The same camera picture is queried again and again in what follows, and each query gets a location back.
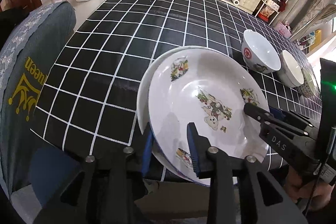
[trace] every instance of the floor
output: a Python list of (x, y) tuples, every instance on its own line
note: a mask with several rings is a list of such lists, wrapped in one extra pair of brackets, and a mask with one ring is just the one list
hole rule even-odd
[[(47, 5), (59, 1), (65, 0), (42, 0), (42, 3)], [(89, 15), (91, 15), (93, 11), (96, 10), (105, 0), (89, 0), (84, 2), (77, 2), (76, 0), (66, 1), (68, 1), (73, 6), (73, 8), (75, 8), (77, 23), (73, 30), (76, 31), (89, 17)]]

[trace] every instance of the black and white checkered tablecloth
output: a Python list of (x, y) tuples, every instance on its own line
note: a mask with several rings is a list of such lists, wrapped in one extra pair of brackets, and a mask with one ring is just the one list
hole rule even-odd
[[(246, 29), (264, 35), (280, 53), (288, 50), (311, 73), (305, 55), (255, 17), (219, 0), (106, 0), (75, 32), (52, 67), (34, 113), (31, 131), (80, 157), (103, 155), (131, 145), (140, 134), (136, 100), (148, 66), (180, 46), (216, 49), (254, 77), (268, 104), (317, 121), (322, 102), (284, 86), (276, 73), (249, 70), (241, 54)], [(264, 160), (277, 168), (283, 160), (270, 150)], [(158, 162), (150, 178), (177, 180)]]

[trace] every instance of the cable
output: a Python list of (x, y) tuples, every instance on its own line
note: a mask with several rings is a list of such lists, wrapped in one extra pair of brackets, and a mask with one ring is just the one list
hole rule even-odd
[(316, 186), (317, 186), (317, 183), (321, 177), (321, 173), (322, 173), (322, 170), (325, 166), (325, 164), (327, 163), (328, 159), (329, 159), (329, 156), (333, 150), (333, 147), (334, 147), (334, 143), (335, 143), (335, 136), (336, 136), (336, 127), (333, 126), (331, 128), (331, 132), (330, 132), (330, 137), (329, 137), (329, 142), (328, 142), (328, 146), (327, 146), (327, 150), (326, 150), (326, 154), (327, 154), (327, 157), (325, 158), (325, 160), (323, 161), (323, 164), (321, 164), (320, 166), (320, 169), (319, 169), (319, 172), (317, 174), (317, 179), (315, 180), (314, 182), (314, 185), (313, 185), (313, 188), (311, 190), (311, 193), (310, 193), (310, 197), (308, 199), (308, 203), (306, 205), (306, 208), (305, 210), (303, 211), (303, 214), (305, 217), (307, 217), (307, 213), (308, 213), (308, 209), (309, 209), (309, 206), (310, 206), (310, 203), (311, 203), (311, 200), (313, 198), (313, 195), (314, 195), (314, 192), (315, 192), (315, 189), (316, 189)]
[(317, 182), (319, 181), (319, 179), (321, 177), (321, 173), (322, 173), (322, 169), (323, 169), (324, 165), (325, 165), (325, 163), (323, 163), (323, 165), (321, 165), (321, 167), (320, 167), (320, 170), (319, 170), (318, 175), (317, 175), (317, 179), (315, 180), (313, 188), (311, 190), (311, 193), (310, 193), (310, 196), (309, 196), (309, 199), (308, 199), (308, 203), (306, 205), (305, 210), (303, 211), (303, 214), (304, 214), (305, 217), (307, 217), (308, 209), (309, 209), (311, 200), (313, 198), (313, 195), (314, 195), (314, 192), (315, 192), (315, 189), (316, 189), (316, 186), (317, 186)]

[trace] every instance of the white plate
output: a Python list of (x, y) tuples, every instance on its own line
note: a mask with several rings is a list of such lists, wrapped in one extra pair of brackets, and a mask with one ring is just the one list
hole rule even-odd
[[(141, 83), (139, 85), (137, 99), (136, 99), (136, 113), (138, 117), (138, 123), (140, 127), (140, 131), (143, 134), (144, 130), (146, 128), (147, 123), (149, 122), (149, 112), (148, 112), (148, 92), (149, 92), (149, 86), (152, 81), (152, 77), (156, 69), (161, 65), (161, 63), (169, 56), (176, 52), (180, 52), (182, 50), (191, 49), (191, 48), (202, 48), (206, 50), (212, 50), (216, 51), (210, 48), (201, 47), (201, 46), (184, 46), (184, 47), (177, 47), (170, 51), (165, 52), (164, 54), (160, 55), (146, 70), (145, 74), (143, 75), (141, 79)], [(162, 152), (160, 151), (160, 148), (157, 146), (156, 142), (153, 143), (153, 155), (157, 160), (165, 166), (170, 172), (173, 174), (189, 180), (187, 177), (179, 173), (170, 163), (169, 161), (164, 157)]]
[(152, 77), (148, 97), (151, 127), (168, 161), (192, 181), (186, 127), (194, 122), (200, 135), (228, 155), (254, 155), (263, 161), (268, 145), (259, 138), (260, 123), (243, 113), (245, 102), (269, 111), (253, 77), (233, 59), (214, 51), (189, 49), (166, 58)]

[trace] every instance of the gray chair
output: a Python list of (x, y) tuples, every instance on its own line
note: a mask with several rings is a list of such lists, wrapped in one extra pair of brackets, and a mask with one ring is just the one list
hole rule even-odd
[(40, 7), (13, 30), (1, 50), (0, 155), (9, 197), (29, 185), (33, 153), (50, 145), (30, 130), (30, 122), (42, 86), (75, 24), (75, 11), (66, 1)]

